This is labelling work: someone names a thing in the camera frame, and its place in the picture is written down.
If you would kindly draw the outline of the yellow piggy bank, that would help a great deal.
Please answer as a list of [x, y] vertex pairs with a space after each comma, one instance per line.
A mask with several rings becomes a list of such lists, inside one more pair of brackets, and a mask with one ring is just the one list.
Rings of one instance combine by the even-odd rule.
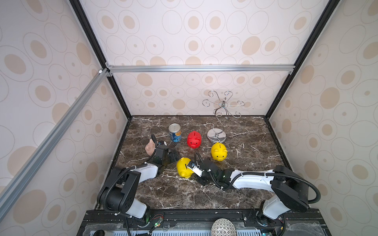
[[177, 171], [180, 177], [188, 179], [194, 173], [191, 169], [188, 168], [188, 164], [191, 162], [189, 158], [183, 157], [177, 162]]
[[227, 149], [223, 143], [215, 143], [211, 148], [211, 156], [215, 161], [222, 162], [227, 158]]

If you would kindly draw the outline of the red piggy bank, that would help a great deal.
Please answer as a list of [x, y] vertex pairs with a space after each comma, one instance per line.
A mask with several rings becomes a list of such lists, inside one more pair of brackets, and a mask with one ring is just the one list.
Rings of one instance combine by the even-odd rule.
[[195, 149], [200, 147], [202, 143], [202, 136], [199, 132], [197, 131], [192, 131], [191, 133], [188, 134], [187, 137], [187, 144], [190, 148]]

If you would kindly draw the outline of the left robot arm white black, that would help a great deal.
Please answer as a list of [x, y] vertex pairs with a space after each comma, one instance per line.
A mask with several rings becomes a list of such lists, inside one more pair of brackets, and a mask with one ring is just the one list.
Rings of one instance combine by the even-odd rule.
[[138, 185], [162, 174], [166, 166], [179, 160], [173, 146], [159, 144], [146, 162], [139, 166], [114, 167], [103, 184], [97, 202], [105, 211], [150, 221], [150, 207], [136, 199]]

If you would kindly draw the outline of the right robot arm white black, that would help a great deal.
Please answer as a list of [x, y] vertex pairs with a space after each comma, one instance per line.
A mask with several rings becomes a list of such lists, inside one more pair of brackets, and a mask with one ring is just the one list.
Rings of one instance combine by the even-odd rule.
[[208, 160], [190, 161], [184, 166], [197, 175], [197, 181], [202, 185], [214, 183], [223, 191], [250, 188], [273, 192], [269, 200], [261, 202], [256, 213], [256, 219], [262, 226], [290, 210], [306, 212], [310, 204], [321, 199], [321, 193], [315, 185], [281, 165], [262, 172], [221, 170]]

